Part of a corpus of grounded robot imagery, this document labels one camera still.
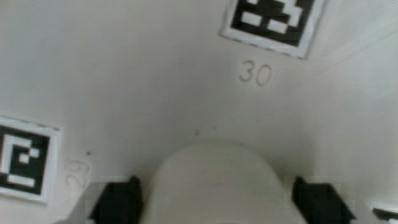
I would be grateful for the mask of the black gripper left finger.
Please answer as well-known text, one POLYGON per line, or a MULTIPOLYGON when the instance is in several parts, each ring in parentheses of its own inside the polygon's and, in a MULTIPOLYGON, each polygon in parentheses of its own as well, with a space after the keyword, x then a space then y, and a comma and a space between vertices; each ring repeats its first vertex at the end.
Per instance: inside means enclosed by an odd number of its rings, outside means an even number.
POLYGON ((89 214, 72 213, 56 224, 139 224, 143 208, 143 183, 132 176, 127 182, 107 183, 89 214))

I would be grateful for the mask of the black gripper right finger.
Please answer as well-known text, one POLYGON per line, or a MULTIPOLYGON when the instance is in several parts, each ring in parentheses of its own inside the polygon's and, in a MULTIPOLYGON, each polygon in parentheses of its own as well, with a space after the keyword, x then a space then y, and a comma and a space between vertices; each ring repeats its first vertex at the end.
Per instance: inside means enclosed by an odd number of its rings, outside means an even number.
POLYGON ((354 224, 358 217, 329 183, 308 183, 297 177, 292 201, 308 224, 354 224))

